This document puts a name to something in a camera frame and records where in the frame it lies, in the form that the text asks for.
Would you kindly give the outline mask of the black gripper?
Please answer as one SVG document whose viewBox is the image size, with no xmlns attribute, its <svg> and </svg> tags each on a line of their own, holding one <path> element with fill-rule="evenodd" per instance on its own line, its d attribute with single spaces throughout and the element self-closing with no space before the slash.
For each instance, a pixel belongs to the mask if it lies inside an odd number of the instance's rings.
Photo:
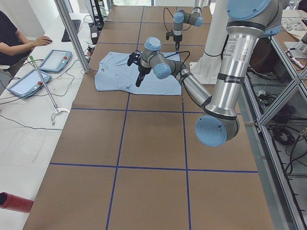
<svg viewBox="0 0 307 230">
<path fill-rule="evenodd" d="M 173 34 L 173 40 L 175 42 L 175 50 L 178 53 L 179 52 L 179 44 L 182 41 L 182 34 L 180 34 L 180 35 Z"/>
<path fill-rule="evenodd" d="M 139 70 L 139 75 L 135 83 L 136 87 L 140 87 L 142 81 L 144 80 L 145 75 L 150 73 L 151 66 L 144 67 L 142 64 L 139 64 L 138 70 Z"/>
</svg>

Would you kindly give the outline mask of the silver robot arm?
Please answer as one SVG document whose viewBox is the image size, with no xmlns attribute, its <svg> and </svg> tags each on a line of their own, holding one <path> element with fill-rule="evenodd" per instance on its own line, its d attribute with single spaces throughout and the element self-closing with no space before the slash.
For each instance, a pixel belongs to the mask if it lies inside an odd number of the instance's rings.
<svg viewBox="0 0 307 230">
<path fill-rule="evenodd" d="M 183 24 L 194 25 L 200 27 L 203 22 L 201 16 L 204 0 L 196 0 L 192 13 L 187 13 L 184 10 L 178 10 L 173 17 L 172 37 L 175 41 L 175 51 L 179 52 L 180 42 L 183 35 Z"/>
<path fill-rule="evenodd" d="M 195 125 L 198 139 L 217 147 L 239 131 L 235 105 L 259 38 L 279 33 L 286 0 L 219 0 L 216 2 L 203 57 L 192 71 L 161 53 L 161 41 L 147 38 L 142 52 L 130 54 L 136 64 L 136 86 L 153 72 L 158 79 L 173 76 L 204 111 Z"/>
</svg>

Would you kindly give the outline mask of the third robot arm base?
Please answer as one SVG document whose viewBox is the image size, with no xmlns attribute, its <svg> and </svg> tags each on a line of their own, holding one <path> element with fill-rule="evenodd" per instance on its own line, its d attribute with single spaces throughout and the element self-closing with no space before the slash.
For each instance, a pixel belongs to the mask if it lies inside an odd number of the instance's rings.
<svg viewBox="0 0 307 230">
<path fill-rule="evenodd" d="M 285 53 L 289 60 L 300 70 L 303 70 L 306 65 L 301 64 L 297 58 L 307 58 L 307 34 L 298 42 L 284 42 L 284 44 L 287 47 Z"/>
</svg>

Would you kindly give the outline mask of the seated person's forearm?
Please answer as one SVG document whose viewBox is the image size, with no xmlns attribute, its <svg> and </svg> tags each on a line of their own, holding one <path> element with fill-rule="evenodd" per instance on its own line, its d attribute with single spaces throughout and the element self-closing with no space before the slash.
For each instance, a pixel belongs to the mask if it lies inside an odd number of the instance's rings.
<svg viewBox="0 0 307 230">
<path fill-rule="evenodd" d="M 34 41 L 30 42 L 22 32 L 17 30 L 15 34 L 17 38 L 21 41 L 21 44 L 15 46 L 9 46 L 6 43 L 1 42 L 0 51 L 2 53 L 9 56 L 15 56 L 33 50 L 35 48 L 35 42 Z"/>
</svg>

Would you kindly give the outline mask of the seated person's hand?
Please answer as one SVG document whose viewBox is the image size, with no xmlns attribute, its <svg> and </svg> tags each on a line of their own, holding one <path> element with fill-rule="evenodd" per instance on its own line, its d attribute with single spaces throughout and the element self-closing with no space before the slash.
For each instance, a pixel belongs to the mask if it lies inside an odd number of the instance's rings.
<svg viewBox="0 0 307 230">
<path fill-rule="evenodd" d="M 36 46 L 46 46 L 46 45 L 49 45 L 52 43 L 52 40 L 47 37 L 47 36 L 42 36 L 38 39 L 36 39 L 34 42 L 33 42 L 33 45 L 36 47 Z"/>
</svg>

